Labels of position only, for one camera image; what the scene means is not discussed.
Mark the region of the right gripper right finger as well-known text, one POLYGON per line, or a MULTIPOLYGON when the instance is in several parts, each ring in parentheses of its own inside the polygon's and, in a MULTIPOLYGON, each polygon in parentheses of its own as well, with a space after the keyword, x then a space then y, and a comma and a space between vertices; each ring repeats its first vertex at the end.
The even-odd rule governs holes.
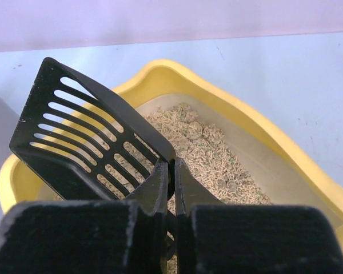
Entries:
POLYGON ((179 273, 343 273, 343 253, 316 208, 227 205, 177 159, 179 273))

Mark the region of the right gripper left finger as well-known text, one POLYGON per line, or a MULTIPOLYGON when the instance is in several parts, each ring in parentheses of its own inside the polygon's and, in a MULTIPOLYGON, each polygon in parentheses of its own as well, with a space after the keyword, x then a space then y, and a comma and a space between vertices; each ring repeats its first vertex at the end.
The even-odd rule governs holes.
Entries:
POLYGON ((22 202, 0 223, 0 273, 165 273, 168 165, 121 201, 22 202))

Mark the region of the yellow litter box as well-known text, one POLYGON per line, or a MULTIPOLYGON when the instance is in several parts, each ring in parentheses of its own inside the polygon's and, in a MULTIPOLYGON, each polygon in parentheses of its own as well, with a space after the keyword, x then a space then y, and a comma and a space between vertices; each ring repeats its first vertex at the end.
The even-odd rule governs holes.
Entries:
MULTIPOLYGON (((168 60, 146 65, 113 92, 142 117, 159 108, 190 105, 199 119, 215 124, 223 140, 255 183, 275 205, 319 209, 338 234, 343 233, 343 188, 330 179, 290 138, 259 112, 168 60)), ((127 144, 126 149, 152 173, 155 164, 127 144)), ((139 186, 146 180, 137 175, 139 186)), ((129 194, 138 188, 121 180, 129 194)), ((14 153, 0 170, 0 205, 4 212, 20 202, 61 198, 14 153)))

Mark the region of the black slotted litter scoop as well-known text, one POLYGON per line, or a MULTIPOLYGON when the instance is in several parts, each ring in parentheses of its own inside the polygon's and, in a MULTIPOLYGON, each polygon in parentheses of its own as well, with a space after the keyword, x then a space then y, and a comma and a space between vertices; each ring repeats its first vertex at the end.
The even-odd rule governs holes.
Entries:
POLYGON ((121 96, 88 76, 47 57, 39 68, 11 137, 11 151, 65 200, 119 200, 151 172, 127 149, 151 164, 167 164, 172 144, 121 96))

